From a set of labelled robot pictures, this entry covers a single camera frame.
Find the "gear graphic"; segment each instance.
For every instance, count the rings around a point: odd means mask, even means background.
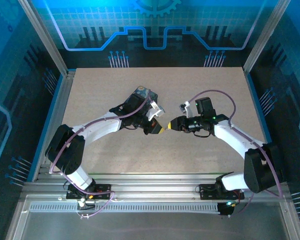
[[[19,15],[19,6],[17,0],[0,0],[0,15],[11,24]]]
[[[175,10],[177,4],[181,4],[180,0],[133,0],[135,10],[139,10],[140,14],[147,17],[152,15],[154,18],[164,14],[170,14],[171,10]]]

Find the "white robotic arm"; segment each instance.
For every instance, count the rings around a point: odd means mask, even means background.
[[[187,108],[190,105],[187,103],[182,104],[180,108],[188,116]],[[215,188],[220,194],[233,190],[251,190],[259,193],[276,185],[273,173],[260,148],[268,155],[279,181],[284,182],[280,154],[273,143],[264,143],[254,139],[233,125],[225,115],[217,115],[209,97],[198,99],[195,104],[200,116],[179,116],[169,123],[168,129],[193,133],[201,138],[213,135],[226,142],[244,159],[243,172],[230,172],[216,179]],[[200,130],[209,132],[209,135],[196,135],[195,133]]]
[[[157,105],[157,100],[158,96],[154,92],[139,86],[123,104],[110,109],[102,117],[74,127],[61,125],[45,153],[53,162],[51,168],[58,167],[70,183],[80,190],[94,192],[96,182],[81,166],[84,149],[99,138],[128,126],[142,128],[146,135],[163,132],[164,128],[154,118],[164,114],[163,108]]]

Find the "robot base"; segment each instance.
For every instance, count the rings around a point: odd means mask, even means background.
[[[100,192],[109,192],[111,191],[111,185],[110,184],[96,184],[96,182],[93,180],[93,182],[90,184],[90,186],[86,189],[86,191],[91,193],[100,193]],[[89,195],[85,194],[81,191],[79,191],[77,188],[75,188],[72,184],[68,186],[68,190],[66,193],[66,199],[67,200],[80,200],[81,198],[85,198],[86,200],[109,200],[111,193],[107,194],[100,194],[100,195]]]
[[[200,193],[200,200],[238,200],[239,190],[235,193],[234,191],[222,192],[222,194],[217,190],[215,184],[200,184],[198,186]],[[240,193],[240,200],[245,199],[245,195]]]

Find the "metal grate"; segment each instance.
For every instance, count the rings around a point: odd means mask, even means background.
[[[77,210],[77,202],[42,202],[34,201],[30,205],[30,212],[40,213],[72,213]]]
[[[105,203],[98,202],[94,209],[87,212],[99,210]],[[76,212],[76,202],[32,202],[31,212]],[[111,202],[103,209],[104,213],[207,213],[219,214],[218,204],[214,202],[194,203],[170,203],[170,202]]]

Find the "wooden board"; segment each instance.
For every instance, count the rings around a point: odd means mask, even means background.
[[[167,126],[181,115],[179,105],[197,93],[219,89],[236,102],[234,124],[264,141],[256,110],[240,67],[78,68],[63,123],[76,126],[104,115],[123,103],[138,87],[158,94],[165,114],[158,118]],[[217,114],[230,116],[233,106],[220,93],[208,93]],[[197,110],[193,104],[192,111]],[[216,137],[166,130],[144,135],[142,129],[108,134],[84,150],[83,167],[89,173],[223,173],[242,171],[243,159]]]

